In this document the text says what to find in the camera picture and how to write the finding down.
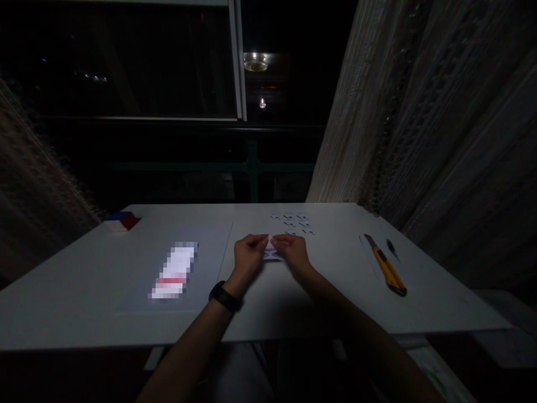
dark window glass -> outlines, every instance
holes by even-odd
[[[0,6],[0,65],[43,115],[236,118],[226,7]]]
[[[245,71],[248,121],[326,124],[357,0],[241,3],[244,52],[267,55]]]

glass window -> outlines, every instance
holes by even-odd
[[[0,65],[48,116],[236,118],[227,7],[0,8]]]

black wristwatch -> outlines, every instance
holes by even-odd
[[[214,286],[214,288],[209,293],[209,300],[211,300],[211,298],[214,298],[218,302],[220,302],[229,312],[237,312],[242,306],[242,301],[240,299],[236,299],[225,289],[223,289],[222,285],[224,283],[225,281],[222,280]]]

paper piece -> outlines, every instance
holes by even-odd
[[[177,223],[166,215],[145,219],[159,230],[150,242],[130,241],[123,264],[132,266],[138,279],[131,280],[133,286],[117,312],[201,311],[218,281],[232,223]],[[157,284],[174,288],[175,292],[166,293],[173,297],[152,298]]]
[[[369,244],[368,240],[365,238],[364,234],[361,234],[359,236],[360,242],[362,243],[362,246],[364,247],[364,251],[366,256],[368,257],[369,265],[371,266],[371,269],[373,270],[373,273],[375,274],[375,277],[378,281],[382,283],[386,283],[386,278],[384,277],[384,273],[382,272],[382,269],[379,266],[379,263],[376,260],[375,254],[373,253],[373,249],[371,248],[371,245]],[[379,245],[379,240],[376,238],[373,238],[377,246]],[[399,262],[392,253],[388,250],[388,247],[380,248],[384,255],[388,258],[390,263],[392,264],[393,268],[396,270],[397,274],[399,274],[399,277],[404,282],[404,285],[407,287],[408,291],[416,289],[413,285],[412,278],[410,276],[410,272],[408,271],[408,266],[405,263]]]
[[[265,254],[263,255],[263,260],[283,260],[284,258],[277,254],[276,248],[273,246],[265,248]]]

beige curtain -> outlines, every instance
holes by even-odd
[[[308,201],[358,202],[471,287],[535,281],[531,7],[360,1]]]
[[[97,225],[101,212],[1,76],[0,158],[0,276],[14,281]]]

